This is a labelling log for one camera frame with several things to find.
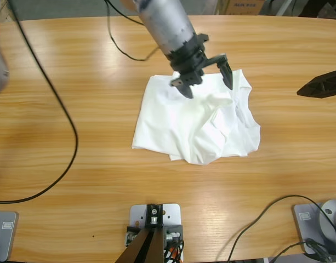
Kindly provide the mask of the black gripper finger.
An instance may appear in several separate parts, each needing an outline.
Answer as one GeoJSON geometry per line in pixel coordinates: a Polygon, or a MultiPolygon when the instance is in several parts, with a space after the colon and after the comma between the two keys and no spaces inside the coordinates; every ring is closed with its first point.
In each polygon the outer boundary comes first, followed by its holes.
{"type": "Polygon", "coordinates": [[[217,67],[220,70],[220,73],[223,77],[224,84],[230,89],[233,90],[233,74],[231,67],[227,59],[220,59],[217,62],[217,67]]]}
{"type": "Polygon", "coordinates": [[[180,74],[179,77],[170,81],[170,86],[177,88],[179,93],[188,99],[193,99],[191,86],[202,83],[203,72],[190,72],[180,74]]]}
{"type": "Polygon", "coordinates": [[[297,95],[320,99],[336,96],[336,70],[313,78],[297,91],[297,95]]]}

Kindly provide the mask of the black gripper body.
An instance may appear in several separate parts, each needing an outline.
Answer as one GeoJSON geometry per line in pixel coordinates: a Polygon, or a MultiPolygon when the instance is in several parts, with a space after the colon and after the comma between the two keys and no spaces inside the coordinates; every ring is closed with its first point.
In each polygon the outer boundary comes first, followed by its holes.
{"type": "Polygon", "coordinates": [[[208,37],[192,37],[185,41],[183,46],[167,54],[167,59],[174,71],[181,74],[200,72],[203,68],[217,64],[220,59],[227,59],[225,54],[207,58],[204,43],[209,41],[208,37]]]}

